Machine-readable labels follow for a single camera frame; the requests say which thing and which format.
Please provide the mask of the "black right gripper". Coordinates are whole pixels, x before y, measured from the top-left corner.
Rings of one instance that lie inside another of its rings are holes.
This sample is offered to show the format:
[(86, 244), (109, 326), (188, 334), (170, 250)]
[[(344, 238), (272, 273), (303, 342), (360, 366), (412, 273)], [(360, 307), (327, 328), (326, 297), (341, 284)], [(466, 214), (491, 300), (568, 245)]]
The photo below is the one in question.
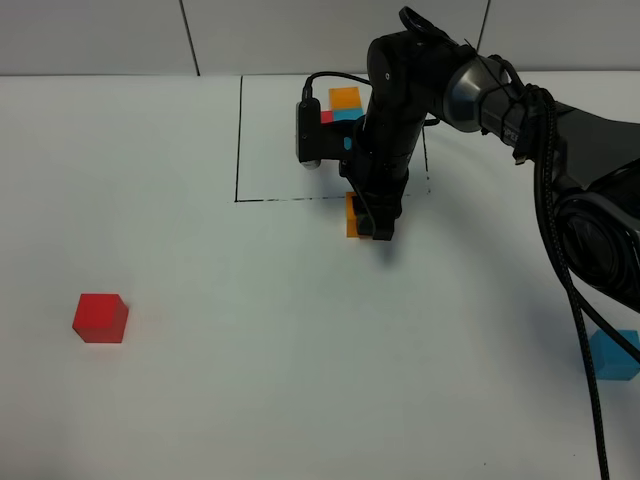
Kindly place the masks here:
[(339, 173), (360, 194), (351, 196), (351, 231), (390, 241), (402, 213), (402, 196), (409, 178), (410, 128), (373, 117), (354, 121), (351, 147), (340, 161)]

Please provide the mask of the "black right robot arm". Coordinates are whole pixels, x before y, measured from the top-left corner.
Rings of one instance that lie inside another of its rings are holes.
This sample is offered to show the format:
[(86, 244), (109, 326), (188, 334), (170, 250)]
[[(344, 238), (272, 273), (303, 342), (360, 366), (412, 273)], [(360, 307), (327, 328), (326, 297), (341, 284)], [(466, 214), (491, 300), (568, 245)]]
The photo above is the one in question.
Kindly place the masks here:
[(355, 196), (350, 227), (389, 240), (402, 211), (408, 165), (428, 117), (493, 134), (517, 161), (551, 146), (551, 215), (569, 269), (623, 305), (639, 306), (639, 127), (550, 101), (499, 56), (460, 45), (410, 8), (403, 30), (367, 53), (372, 87), (342, 170)]

